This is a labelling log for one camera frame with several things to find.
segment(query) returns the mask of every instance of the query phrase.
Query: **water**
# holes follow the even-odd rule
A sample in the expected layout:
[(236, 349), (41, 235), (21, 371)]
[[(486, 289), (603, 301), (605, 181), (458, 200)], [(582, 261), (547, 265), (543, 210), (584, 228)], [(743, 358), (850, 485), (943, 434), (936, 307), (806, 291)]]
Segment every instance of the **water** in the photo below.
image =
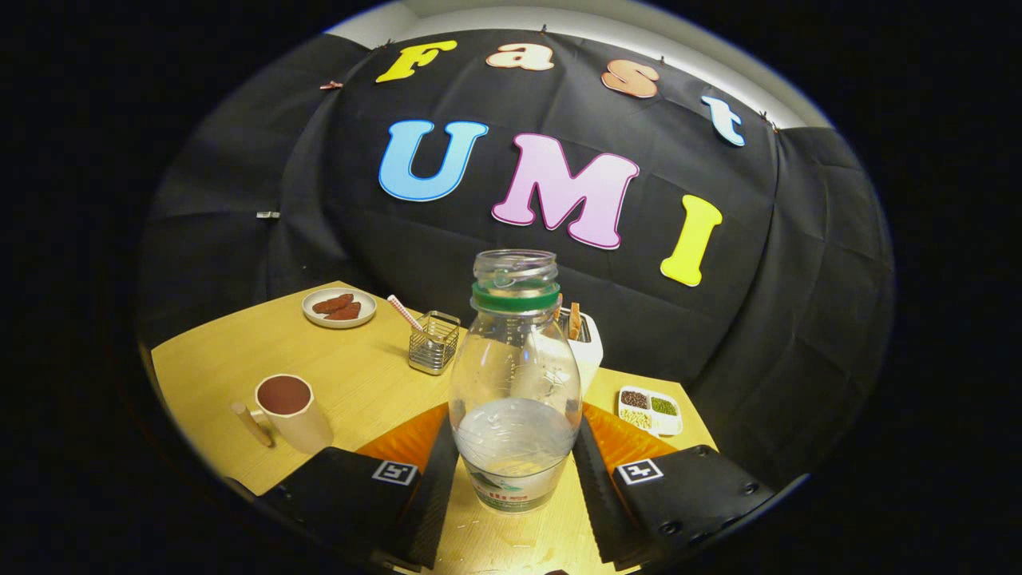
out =
[(553, 495), (576, 434), (557, 410), (510, 397), (468, 413), (455, 443), (479, 499), (517, 514), (539, 509)]
[(559, 464), (571, 450), (575, 434), (557, 410), (535, 399), (508, 397), (467, 414), (455, 442), (473, 466), (513, 478)]

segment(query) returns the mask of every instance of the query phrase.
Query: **metal wire basket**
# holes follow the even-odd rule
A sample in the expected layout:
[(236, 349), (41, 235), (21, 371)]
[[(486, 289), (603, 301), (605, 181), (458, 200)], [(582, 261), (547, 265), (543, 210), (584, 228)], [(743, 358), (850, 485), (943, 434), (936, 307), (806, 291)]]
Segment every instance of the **metal wire basket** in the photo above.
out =
[(412, 330), (408, 341), (408, 365), (419, 372), (438, 376), (454, 360), (461, 321), (453, 316), (429, 312), (419, 317), (418, 323), (424, 332)]

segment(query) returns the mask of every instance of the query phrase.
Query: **pink letter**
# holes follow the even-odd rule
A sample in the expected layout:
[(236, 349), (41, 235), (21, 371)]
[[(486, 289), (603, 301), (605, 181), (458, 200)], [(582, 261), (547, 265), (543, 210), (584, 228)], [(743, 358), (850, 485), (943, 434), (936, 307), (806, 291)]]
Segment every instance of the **pink letter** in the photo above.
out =
[(504, 201), (494, 205), (498, 220), (526, 226), (536, 220), (528, 207), (532, 190), (540, 193), (540, 209), (547, 229), (557, 229), (578, 203), (586, 201), (582, 215), (568, 224), (568, 235), (590, 245), (614, 249), (621, 243), (617, 219), (624, 191), (639, 175), (635, 161), (613, 153), (597, 155), (572, 177), (561, 142), (541, 134), (518, 134), (521, 150), (518, 167)]

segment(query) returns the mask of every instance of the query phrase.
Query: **cup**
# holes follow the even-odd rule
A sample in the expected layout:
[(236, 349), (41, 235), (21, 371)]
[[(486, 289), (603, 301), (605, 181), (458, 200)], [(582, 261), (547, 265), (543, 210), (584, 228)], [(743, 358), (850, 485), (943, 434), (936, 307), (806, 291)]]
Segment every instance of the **cup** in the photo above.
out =
[(256, 405), (259, 409), (249, 412), (238, 402), (231, 410), (267, 447), (273, 446), (273, 439), (260, 423), (276, 428), (285, 441), (304, 453), (318, 453), (333, 443), (333, 432), (316, 403), (312, 386), (297, 376), (277, 374), (260, 382)]

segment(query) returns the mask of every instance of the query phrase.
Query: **sausage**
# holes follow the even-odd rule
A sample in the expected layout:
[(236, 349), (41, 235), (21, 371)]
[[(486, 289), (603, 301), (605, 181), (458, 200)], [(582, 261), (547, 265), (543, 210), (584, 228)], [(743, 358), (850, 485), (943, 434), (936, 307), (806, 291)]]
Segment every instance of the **sausage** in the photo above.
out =
[(330, 316), (326, 317), (327, 320), (355, 320), (359, 318), (359, 312), (362, 310), (362, 304), (359, 302), (351, 303)]
[(341, 294), (336, 298), (330, 298), (325, 302), (314, 305), (313, 312), (316, 314), (333, 314), (352, 303), (353, 299), (355, 299), (355, 294)]

